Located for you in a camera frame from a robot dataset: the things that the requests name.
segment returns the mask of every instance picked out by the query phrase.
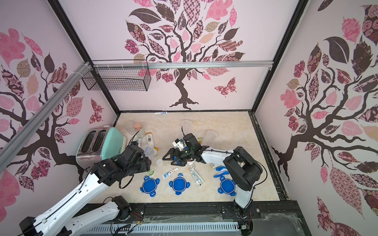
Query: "leaf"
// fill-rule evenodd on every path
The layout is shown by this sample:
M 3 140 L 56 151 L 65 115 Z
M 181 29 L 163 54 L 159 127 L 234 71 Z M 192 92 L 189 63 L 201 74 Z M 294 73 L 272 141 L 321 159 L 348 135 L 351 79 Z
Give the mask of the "leaf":
M 367 176 L 365 174 L 352 174 L 351 175 L 353 180 L 357 183 L 366 186 L 368 188 L 378 188 L 378 183 L 370 176 Z
M 337 62 L 348 63 L 349 46 L 347 42 L 340 37 L 329 37 L 325 40 L 330 44 L 330 57 Z
M 6 96 L 0 96 L 0 107 L 4 109 L 11 109 L 14 106 L 14 101 Z
M 210 22 L 210 23 L 208 23 L 208 24 L 206 25 L 205 30 L 206 30 L 207 32 L 213 32 L 213 31 L 217 28 L 218 24 L 219 24 L 219 22 L 212 21 L 212 22 Z
M 26 89 L 28 90 L 29 96 L 38 91 L 38 80 L 35 73 L 29 77 L 29 80 L 26 83 Z
M 41 155 L 41 157 L 51 160 L 50 158 L 50 151 L 47 148 L 39 148 L 38 153 Z
M 164 36 L 160 33 L 152 33 L 150 34 L 154 39 L 156 40 L 161 40 L 162 38 L 164 38 Z
M 333 0 L 324 0 L 322 2 L 322 4 L 320 4 L 319 8 L 318 8 L 318 11 L 321 11 L 321 10 L 324 10 L 326 7 L 329 6 L 329 4 L 331 4 Z
M 377 162 L 363 162 L 356 166 L 357 169 L 364 173 L 373 173 L 378 170 L 378 163 Z
M 365 111 L 359 119 L 367 122 L 378 122 L 378 105 L 373 106 L 372 108 Z
M 50 56 L 50 53 L 47 55 L 47 57 L 45 57 L 44 65 L 45 65 L 45 69 L 48 73 L 54 72 L 55 65 L 54 65 L 53 59 Z
M 317 158 L 320 154 L 320 147 L 317 145 L 314 149 L 311 150 L 311 162 Z
M 323 83 L 331 83 L 332 82 L 331 75 L 328 72 L 326 72 L 325 70 L 322 70 L 322 82 Z
M 326 166 L 323 166 L 323 167 L 320 169 L 320 177 L 322 178 L 323 183 L 327 182 L 327 179 L 328 179 L 328 171 L 327 171 L 327 167 L 326 167 Z
M 312 78 L 308 92 L 310 94 L 311 102 L 313 102 L 316 99 L 316 96 L 318 95 L 318 92 L 319 92 L 318 72 L 316 72 L 316 74 Z
M 330 106 L 333 106 L 336 104 L 336 102 L 337 102 L 337 93 L 336 91 L 333 91 L 327 96 L 327 98 L 325 99 L 325 103 Z
M 370 66 L 372 62 L 372 50 L 362 41 L 356 45 L 353 52 L 352 67 L 357 76 L 360 76 Z
M 39 111 L 40 105 L 36 96 L 32 96 L 25 104 L 26 109 L 29 111 Z
M 378 85 L 378 74 L 368 76 L 358 82 L 353 88 L 354 91 L 364 93 L 373 90 Z
M 152 49 L 153 49 L 157 54 L 160 54 L 160 55 L 165 56 L 165 51 L 164 51 L 164 49 L 162 48 L 162 46 L 160 46 L 160 44 L 158 44 L 158 43 L 155 42 L 155 41 L 152 41 L 151 39 L 148 39 L 148 42 L 150 43 Z
M 155 12 L 147 8 L 135 9 L 129 16 L 131 15 L 138 17 L 141 21 L 147 24 L 153 24 L 161 21 L 161 18 Z
M 352 179 L 344 171 L 332 167 L 330 180 L 340 197 L 362 215 L 361 196 Z
M 224 39 L 224 40 L 231 40 L 231 39 L 235 36 L 235 34 L 236 34 L 236 32 L 237 32 L 238 29 L 239 29 L 239 28 L 236 28 L 236 29 L 230 29 L 229 31 L 227 31 L 227 32 L 225 33 L 223 39 Z
M 346 73 L 346 72 L 343 71 L 343 70 L 340 70 L 340 69 L 337 69 L 337 80 L 338 80 L 340 83 L 343 83 L 343 84 L 351 83 L 351 82 L 352 82 L 352 80 L 351 80 L 349 74 Z
M 296 89 L 299 85 L 298 79 L 292 79 L 289 81 L 289 83 L 286 84 L 290 89 Z
M 164 30 L 164 32 L 167 32 L 167 33 L 172 32 L 173 30 L 173 26 L 171 25 L 162 25 L 162 26 L 159 26 L 159 28 L 162 28 L 162 30 Z
M 347 102 L 345 103 L 345 106 L 350 111 L 354 111 L 359 107 L 359 105 L 361 104 L 361 101 L 362 101 L 362 96 L 356 96 L 347 100 Z
M 222 50 L 228 52 L 228 51 L 235 51 L 236 48 L 243 44 L 243 41 L 240 40 L 236 43 L 236 41 L 226 41 L 223 43 L 217 44 Z
M 221 68 L 207 68 L 206 71 L 211 76 L 220 76 L 229 70 L 227 68 L 221 67 Z
M 311 151 L 316 146 L 315 143 L 308 143 L 305 147 L 305 151 Z
M 291 116 L 293 113 L 294 113 L 295 109 L 294 108 L 290 108 L 290 110 L 288 110 L 285 114 L 285 116 L 289 117 Z
M 222 23 L 222 24 L 219 25 L 219 27 L 218 27 L 218 34 L 219 35 L 221 35 L 225 31 L 227 23 L 228 23 L 228 20 L 225 23 Z
M 76 118 L 72 118 L 71 120 L 69 120 L 68 122 L 71 124 L 71 125 L 76 125 L 77 123 L 79 123 L 79 119 L 76 119 Z
M 208 34 L 205 34 L 205 35 L 200 39 L 199 43 L 203 43 L 203 44 L 204 44 L 204 43 L 209 42 L 209 41 L 212 39 L 213 35 L 214 35 L 214 33 L 208 33 Z
M 39 72 L 42 72 L 41 63 L 39 63 L 39 60 L 34 54 L 34 52 L 33 52 L 33 56 L 30 59 L 30 63 L 34 67 L 34 69 L 36 69 Z
M 17 64 L 17 73 L 19 74 L 20 78 L 28 77 L 30 75 L 30 65 L 27 59 L 20 61 Z
M 201 44 L 200 43 L 194 43 L 194 44 L 192 44 L 190 49 L 192 50 L 192 52 L 197 53 L 201 49 Z
M 203 31 L 203 23 L 202 23 L 202 20 L 199 20 L 194 27 L 193 39 L 194 40 L 199 39 L 202 34 L 202 31 Z
M 230 25 L 231 25 L 231 27 L 233 27 L 234 24 L 236 23 L 236 19 L 237 19 L 237 13 L 235 11 L 235 8 L 233 7 L 230 11 Z
M 30 177 L 20 175 L 19 183 L 22 187 L 30 189 L 34 192 L 34 182 Z
M 173 14 L 173 11 L 166 5 L 164 4 L 161 4 L 161 3 L 157 3 L 155 2 L 155 7 L 156 9 L 158 10 L 158 12 L 160 13 L 160 15 L 166 19 L 167 21 L 170 21 L 170 22 L 175 22 L 175 14 Z
M 23 164 L 20 166 L 20 168 L 17 170 L 17 172 L 14 174 L 15 176 L 18 174 L 24 174 L 28 170 L 28 163 Z
M 184 11 L 183 11 L 177 20 L 177 29 L 180 31 L 183 28 L 185 28 L 185 25 L 186 25 L 186 19 L 185 19 Z
M 325 128 L 324 130 L 324 134 L 325 135 L 329 135 L 329 134 L 333 134 L 338 128 L 340 127 L 340 125 L 329 125 Z

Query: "pink wall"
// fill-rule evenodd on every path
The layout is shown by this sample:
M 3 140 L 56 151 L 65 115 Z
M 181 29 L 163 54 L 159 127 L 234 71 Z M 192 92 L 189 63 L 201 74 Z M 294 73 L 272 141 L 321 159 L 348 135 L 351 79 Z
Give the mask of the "pink wall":
M 0 147 L 82 63 L 44 0 L 0 4 Z M 0 231 L 20 233 L 19 222 L 54 205 L 82 178 L 75 154 L 85 132 L 112 125 L 115 114 L 100 91 L 79 82 L 0 174 Z
M 378 6 L 371 3 L 311 1 L 257 111 L 312 235 L 377 234 Z

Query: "aluminum rail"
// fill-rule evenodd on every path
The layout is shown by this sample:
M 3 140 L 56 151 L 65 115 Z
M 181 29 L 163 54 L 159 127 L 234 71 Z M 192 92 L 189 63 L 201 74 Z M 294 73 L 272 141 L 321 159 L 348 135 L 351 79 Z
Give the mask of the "aluminum rail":
M 57 105 L 63 100 L 63 98 L 69 93 L 69 91 L 75 86 L 75 84 L 89 71 L 89 63 L 85 62 L 81 64 L 74 73 L 72 73 L 68 79 L 59 87 L 42 106 L 42 108 L 29 119 L 29 121 L 2 149 L 0 152 L 0 173 L 3 172 L 6 166 L 13 160 L 18 152 L 25 146 L 29 139 L 35 134 L 37 129 L 41 127 L 47 117 L 51 115 Z

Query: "beige marble surface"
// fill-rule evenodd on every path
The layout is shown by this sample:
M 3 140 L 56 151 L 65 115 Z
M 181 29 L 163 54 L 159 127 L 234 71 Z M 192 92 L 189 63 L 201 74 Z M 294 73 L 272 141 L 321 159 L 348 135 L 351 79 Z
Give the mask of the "beige marble surface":
M 251 120 L 246 111 L 232 112 L 172 112 L 165 115 L 154 113 L 122 113 L 118 119 L 116 128 L 125 135 L 129 141 L 131 136 L 126 133 L 123 125 L 128 120 L 134 120 L 142 124 L 146 132 L 152 132 L 155 146 L 159 148 L 158 153 L 152 160 L 151 168 L 155 170 L 152 178 L 160 179 L 156 189 L 156 196 L 150 197 L 149 194 L 142 193 L 140 187 L 143 183 L 143 177 L 146 173 L 135 174 L 131 184 L 125 189 L 119 189 L 118 183 L 113 184 L 104 192 L 92 199 L 91 203 L 101 203 L 106 197 L 122 195 L 128 202 L 222 202 L 233 201 L 235 197 L 228 194 L 219 194 L 217 192 L 220 186 L 219 178 L 214 178 L 217 173 L 212 170 L 210 164 L 195 163 L 195 167 L 205 183 L 197 187 L 192 176 L 189 173 L 188 166 L 178 167 L 179 169 L 163 179 L 162 175 L 176 166 L 170 165 L 169 161 L 164 161 L 160 166 L 156 165 L 156 160 L 161 159 L 167 151 L 173 147 L 172 142 L 176 138 L 182 138 L 181 124 L 183 120 L 189 120 L 193 123 L 193 135 L 204 137 L 207 130 L 213 130 L 218 134 L 214 141 L 213 148 L 226 150 L 242 146 L 256 160 L 261 162 L 268 169 L 265 158 L 261 151 Z M 142 139 L 142 147 L 147 143 L 146 137 Z M 179 173 L 183 173 L 184 178 L 190 182 L 191 186 L 181 195 L 177 196 L 169 186 L 169 182 L 174 180 Z M 260 180 L 265 178 L 265 173 L 261 175 Z M 130 177 L 122 180 L 124 186 Z M 255 201 L 278 201 L 278 195 L 274 187 L 270 173 L 268 172 L 267 180 L 256 187 L 252 199 Z

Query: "toaster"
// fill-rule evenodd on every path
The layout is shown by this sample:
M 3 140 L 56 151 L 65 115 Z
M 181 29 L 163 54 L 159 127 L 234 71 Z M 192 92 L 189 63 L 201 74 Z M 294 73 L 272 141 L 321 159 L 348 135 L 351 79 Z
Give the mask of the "toaster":
M 76 153 L 76 162 L 85 170 L 95 163 L 121 154 L 126 147 L 126 137 L 116 128 L 104 126 L 90 129 L 83 137 Z

